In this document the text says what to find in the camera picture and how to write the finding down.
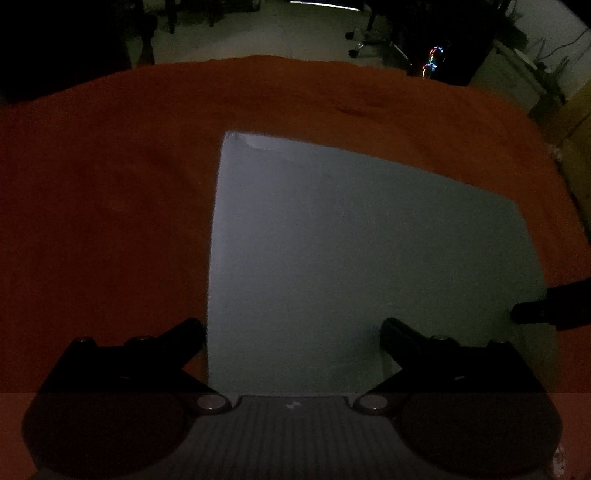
orange towel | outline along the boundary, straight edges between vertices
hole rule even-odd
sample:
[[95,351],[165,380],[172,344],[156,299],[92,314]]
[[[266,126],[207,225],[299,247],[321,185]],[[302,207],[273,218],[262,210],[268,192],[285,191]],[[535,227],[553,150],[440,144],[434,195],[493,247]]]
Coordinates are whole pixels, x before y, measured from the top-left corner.
[[[75,336],[116,345],[205,317],[217,163],[230,129],[497,192],[518,203],[548,286],[591,275],[591,249],[540,134],[497,98],[392,70],[277,57],[127,71],[0,111],[2,391],[35,390]],[[591,391],[591,327],[559,342],[561,391]],[[29,397],[3,395],[2,442],[18,438],[14,418]],[[591,468],[591,402],[578,415],[582,405],[557,404],[569,472],[581,478]],[[0,468],[14,468],[3,478],[32,473],[22,443],[5,452]]]

dark furniture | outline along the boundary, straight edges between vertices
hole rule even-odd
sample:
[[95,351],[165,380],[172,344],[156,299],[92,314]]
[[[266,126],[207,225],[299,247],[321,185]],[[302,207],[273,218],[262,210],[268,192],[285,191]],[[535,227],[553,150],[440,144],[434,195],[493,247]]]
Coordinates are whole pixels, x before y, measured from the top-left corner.
[[[367,45],[389,43],[404,56],[410,74],[422,74],[453,85],[467,85],[492,47],[508,0],[373,0],[364,39],[349,55]],[[386,38],[371,38],[376,15],[391,24]],[[353,38],[354,32],[345,37]]]
[[0,89],[9,102],[32,100],[131,68],[125,32],[133,29],[147,43],[153,16],[142,0],[97,2],[11,2],[2,30]]

black object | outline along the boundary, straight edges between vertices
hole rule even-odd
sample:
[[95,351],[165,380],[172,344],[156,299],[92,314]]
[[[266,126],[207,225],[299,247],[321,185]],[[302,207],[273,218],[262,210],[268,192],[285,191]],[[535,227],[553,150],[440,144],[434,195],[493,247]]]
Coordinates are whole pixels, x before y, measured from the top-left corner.
[[470,476],[507,477],[549,462],[561,421],[536,377],[508,342],[485,348],[428,339],[397,319],[383,322],[380,341],[402,371],[370,395],[387,407],[408,445],[441,468]]
[[244,397],[232,408],[180,370],[204,340],[188,319],[122,347],[72,342],[23,421],[36,465],[78,478],[159,460],[146,478],[503,478],[543,467],[560,439],[556,409],[510,343],[462,347],[389,318],[380,344],[402,371],[352,408],[342,397]]
[[155,30],[142,0],[7,2],[3,13],[0,89],[9,102],[128,70],[126,33],[141,35],[151,49]]
[[518,303],[511,310],[515,323],[549,323],[557,330],[591,324],[591,278],[549,288],[546,300]]
[[[212,402],[200,399],[216,392],[181,370],[204,340],[197,319],[119,347],[74,340],[22,423],[35,464],[77,478],[106,478],[171,453],[195,418],[212,413]],[[230,407],[216,397],[216,412]]]
[[570,8],[588,27],[591,27],[591,5],[589,5],[589,0],[561,0],[561,2]]

chair leg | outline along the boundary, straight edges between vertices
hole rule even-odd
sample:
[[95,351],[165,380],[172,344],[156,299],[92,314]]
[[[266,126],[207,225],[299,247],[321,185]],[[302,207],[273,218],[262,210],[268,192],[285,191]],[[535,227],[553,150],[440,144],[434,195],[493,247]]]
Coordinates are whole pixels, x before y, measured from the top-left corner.
[[165,0],[166,15],[168,16],[168,27],[170,33],[174,33],[174,27],[177,23],[177,5],[174,0]]
[[365,33],[371,32],[371,29],[374,27],[375,21],[375,11],[372,10],[371,15],[369,16],[368,26],[365,28]]

ribbed gray plate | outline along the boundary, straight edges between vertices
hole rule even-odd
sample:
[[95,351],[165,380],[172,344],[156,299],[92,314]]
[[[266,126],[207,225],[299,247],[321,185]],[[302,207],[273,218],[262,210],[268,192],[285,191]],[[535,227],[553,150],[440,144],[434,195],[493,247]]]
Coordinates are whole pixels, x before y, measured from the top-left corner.
[[[452,480],[412,453],[382,417],[343,397],[244,397],[229,413],[196,421],[158,464],[120,480]],[[521,477],[545,480],[542,472]],[[42,471],[35,480],[64,477]]]

